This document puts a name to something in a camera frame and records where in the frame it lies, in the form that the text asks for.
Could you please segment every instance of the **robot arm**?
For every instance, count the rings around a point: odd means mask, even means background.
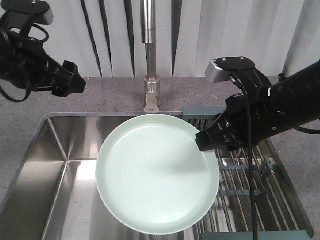
[[[320,118],[320,62],[272,85],[268,78],[245,57],[227,57],[211,61],[209,79],[241,82],[246,90],[252,126],[252,144]],[[235,150],[248,147],[246,99],[235,94],[226,101],[226,110],[213,125],[196,135],[201,151]]]
[[[37,24],[50,25],[53,22],[54,16],[48,3],[3,0],[1,6],[6,12],[0,18],[0,79],[26,89],[26,95],[22,100],[16,100],[1,87],[0,93],[12,102],[26,100],[31,91],[52,91],[58,97],[83,93],[86,82],[79,75],[77,65],[64,61],[61,66],[43,49],[49,34]],[[32,27],[41,30],[45,38],[38,40],[29,37]]]

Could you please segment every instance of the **pale green plate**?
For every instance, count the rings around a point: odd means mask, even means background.
[[[199,131],[168,115],[135,117],[105,140],[96,164],[102,201],[124,225],[166,235],[197,223],[218,192],[213,151],[200,152]]]

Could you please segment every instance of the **gray countertop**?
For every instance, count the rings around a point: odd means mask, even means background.
[[[23,93],[3,80],[0,83],[13,95]],[[205,78],[165,78],[160,85],[162,111],[224,105],[227,97],[239,92],[230,82],[212,84]],[[83,94],[67,98],[33,92],[27,101],[12,103],[0,96],[0,202],[45,114],[141,112],[143,94],[141,78],[91,78]],[[318,122],[309,126],[320,128]],[[290,130],[271,140],[314,228],[313,239],[320,239],[320,136]]]

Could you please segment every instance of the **white curtain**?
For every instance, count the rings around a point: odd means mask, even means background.
[[[146,74],[140,0],[47,2],[44,49],[58,62],[76,63],[83,77]],[[204,77],[211,59],[245,56],[267,76],[291,75],[320,58],[319,13],[319,0],[156,0],[157,74]]]

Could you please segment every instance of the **chrome faucet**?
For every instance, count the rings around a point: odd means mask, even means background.
[[[144,77],[144,111],[156,114],[160,109],[160,78],[156,75],[156,1],[140,0],[141,36],[145,44],[147,75]]]

